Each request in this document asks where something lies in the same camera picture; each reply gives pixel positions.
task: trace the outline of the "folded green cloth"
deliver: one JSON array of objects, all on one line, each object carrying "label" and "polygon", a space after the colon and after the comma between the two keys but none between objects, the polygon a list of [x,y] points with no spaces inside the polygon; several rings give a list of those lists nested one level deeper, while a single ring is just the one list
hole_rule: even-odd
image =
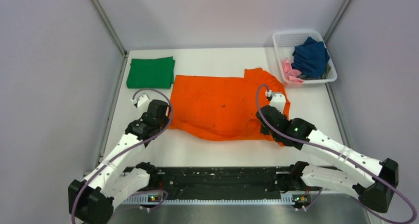
[{"label": "folded green cloth", "polygon": [[174,82],[173,57],[132,59],[126,86],[130,89],[169,89]]}]

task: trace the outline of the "white plastic basket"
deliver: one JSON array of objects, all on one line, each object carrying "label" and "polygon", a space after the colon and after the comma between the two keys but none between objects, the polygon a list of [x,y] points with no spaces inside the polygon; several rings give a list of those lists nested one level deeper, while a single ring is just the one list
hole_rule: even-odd
[{"label": "white plastic basket", "polygon": [[303,87],[303,86],[309,86],[309,85],[314,86],[314,85],[324,84],[326,82],[334,82],[337,79],[336,69],[335,69],[335,66],[333,65],[332,58],[330,58],[328,62],[328,65],[330,66],[331,69],[326,79],[305,80],[302,84],[296,84],[285,78],[282,63],[284,62],[286,58],[288,58],[290,63],[293,63],[294,62],[293,53],[294,53],[295,46],[303,44],[308,37],[312,37],[314,40],[318,42],[319,41],[323,42],[323,38],[319,34],[319,32],[312,31],[312,30],[295,30],[295,31],[276,32],[272,36],[279,70],[281,72],[281,77],[284,80],[286,87],[294,88],[294,87]]}]

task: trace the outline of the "orange shirt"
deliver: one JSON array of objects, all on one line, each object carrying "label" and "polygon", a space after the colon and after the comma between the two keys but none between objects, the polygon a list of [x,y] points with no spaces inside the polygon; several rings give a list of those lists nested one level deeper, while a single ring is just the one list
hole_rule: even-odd
[{"label": "orange shirt", "polygon": [[[211,141],[273,140],[260,133],[256,118],[255,96],[261,84],[287,98],[284,86],[261,68],[246,69],[244,78],[178,75],[170,97],[174,111],[170,128]],[[265,91],[259,93],[261,107],[269,104]],[[288,116],[289,110],[287,99],[284,114]]]}]

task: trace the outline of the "gray wall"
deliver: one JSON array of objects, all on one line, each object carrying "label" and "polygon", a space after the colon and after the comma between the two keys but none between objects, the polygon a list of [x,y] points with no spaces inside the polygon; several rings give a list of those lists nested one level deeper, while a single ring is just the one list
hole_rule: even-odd
[{"label": "gray wall", "polygon": [[122,61],[89,0],[0,0],[1,223],[68,223]]},{"label": "gray wall", "polygon": [[[419,1],[354,0],[328,43],[353,147],[395,159],[399,189],[419,206]],[[386,215],[407,220],[399,197]]]},{"label": "gray wall", "polygon": [[272,45],[272,33],[324,34],[344,0],[100,0],[126,49]]}]

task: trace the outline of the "white table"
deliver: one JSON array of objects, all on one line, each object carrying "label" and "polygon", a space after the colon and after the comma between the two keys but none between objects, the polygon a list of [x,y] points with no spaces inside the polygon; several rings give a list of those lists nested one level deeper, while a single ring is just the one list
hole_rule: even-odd
[{"label": "white table", "polygon": [[[168,56],[173,56],[176,60],[175,75],[243,77],[245,69],[261,67],[280,79],[274,48],[130,51],[105,148],[105,157],[118,143],[128,123],[141,116],[130,101],[136,90],[126,87],[131,59]],[[170,97],[171,89],[160,91]],[[286,89],[286,93],[291,102],[290,118],[303,118],[313,123],[332,139],[342,142],[325,85]],[[148,94],[151,98],[160,98],[153,92]],[[161,167],[289,166],[296,161],[329,165],[325,161],[300,152],[293,147],[280,147],[271,141],[213,142],[193,137],[179,130],[164,132],[132,160],[131,165],[134,166],[143,161]]]}]

